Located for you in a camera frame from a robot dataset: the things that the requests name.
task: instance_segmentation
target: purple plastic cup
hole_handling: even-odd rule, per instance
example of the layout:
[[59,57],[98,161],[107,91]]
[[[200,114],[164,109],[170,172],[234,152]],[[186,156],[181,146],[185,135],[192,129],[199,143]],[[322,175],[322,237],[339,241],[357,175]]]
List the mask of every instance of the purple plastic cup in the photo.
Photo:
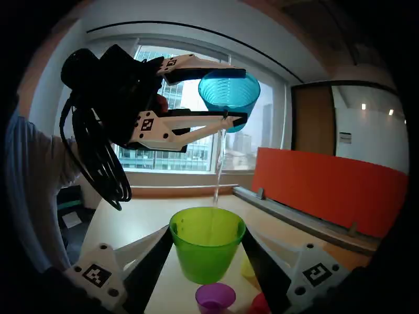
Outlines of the purple plastic cup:
[[225,284],[215,283],[199,287],[195,299],[201,314],[221,314],[234,303],[236,293]]

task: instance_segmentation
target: floor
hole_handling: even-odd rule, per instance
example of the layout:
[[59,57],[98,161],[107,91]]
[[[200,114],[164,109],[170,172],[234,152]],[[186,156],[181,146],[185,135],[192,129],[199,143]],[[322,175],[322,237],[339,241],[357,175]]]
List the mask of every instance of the floor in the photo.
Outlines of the floor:
[[71,228],[61,228],[61,235],[71,264],[75,264],[79,260],[84,237],[93,218],[94,210],[82,208],[77,209],[76,212],[82,222]]
[[68,241],[67,255],[71,264],[75,264],[79,260],[82,244],[84,237],[86,236],[89,223],[90,222],[82,222],[70,229],[61,230],[62,236]]

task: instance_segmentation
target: green plastic cup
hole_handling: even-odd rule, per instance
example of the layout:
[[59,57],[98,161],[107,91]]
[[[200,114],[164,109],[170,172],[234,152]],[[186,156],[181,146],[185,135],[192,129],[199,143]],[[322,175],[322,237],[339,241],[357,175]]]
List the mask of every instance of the green plastic cup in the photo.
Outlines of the green plastic cup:
[[223,278],[246,231],[239,216],[216,207],[181,210],[169,226],[183,274],[202,285]]

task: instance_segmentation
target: blue plastic cup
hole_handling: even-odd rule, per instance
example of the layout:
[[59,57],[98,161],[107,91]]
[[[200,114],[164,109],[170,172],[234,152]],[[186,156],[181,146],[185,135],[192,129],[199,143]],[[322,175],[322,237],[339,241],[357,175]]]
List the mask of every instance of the blue plastic cup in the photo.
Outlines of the blue plastic cup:
[[[246,72],[245,77],[220,78],[218,73],[210,72],[204,76],[198,91],[209,111],[230,111],[247,113],[255,106],[260,95],[258,80]],[[228,133],[240,131],[245,125],[229,128]]]

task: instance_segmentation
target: person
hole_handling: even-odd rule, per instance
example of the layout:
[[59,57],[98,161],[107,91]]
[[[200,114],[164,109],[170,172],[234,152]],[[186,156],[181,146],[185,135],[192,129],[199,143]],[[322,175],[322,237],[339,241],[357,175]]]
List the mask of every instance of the person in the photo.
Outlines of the person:
[[[157,95],[161,110],[168,110],[165,97]],[[60,137],[46,136],[18,115],[18,97],[6,127],[5,179],[12,218],[19,240],[36,270],[50,267],[65,271],[70,262],[61,238],[56,196],[71,185],[80,170]],[[77,155],[74,140],[68,140]]]

